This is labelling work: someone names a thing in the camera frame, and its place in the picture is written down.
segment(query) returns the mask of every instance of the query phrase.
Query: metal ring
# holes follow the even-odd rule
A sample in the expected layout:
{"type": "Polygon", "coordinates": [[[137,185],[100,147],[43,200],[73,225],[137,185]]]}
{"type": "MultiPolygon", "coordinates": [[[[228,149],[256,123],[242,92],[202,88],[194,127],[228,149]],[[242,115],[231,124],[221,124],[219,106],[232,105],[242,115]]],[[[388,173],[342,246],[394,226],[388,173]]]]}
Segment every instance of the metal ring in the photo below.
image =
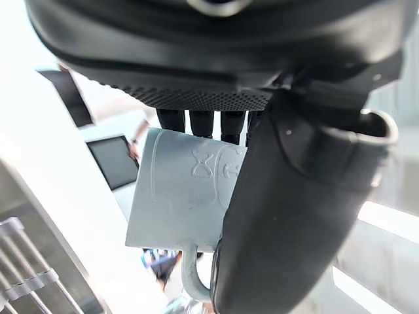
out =
{"type": "Polygon", "coordinates": [[[33,291],[45,287],[49,283],[58,280],[58,274],[51,268],[44,273],[38,273],[36,277],[26,279],[23,283],[19,283],[7,289],[6,295],[10,300],[15,301],[33,291]]]}
{"type": "Polygon", "coordinates": [[[244,10],[253,0],[231,0],[226,3],[210,3],[206,0],[187,0],[197,11],[219,18],[227,18],[244,10]]]}
{"type": "Polygon", "coordinates": [[[0,222],[0,239],[4,237],[10,237],[12,234],[19,230],[23,230],[25,227],[20,222],[19,218],[11,217],[0,222]]]}

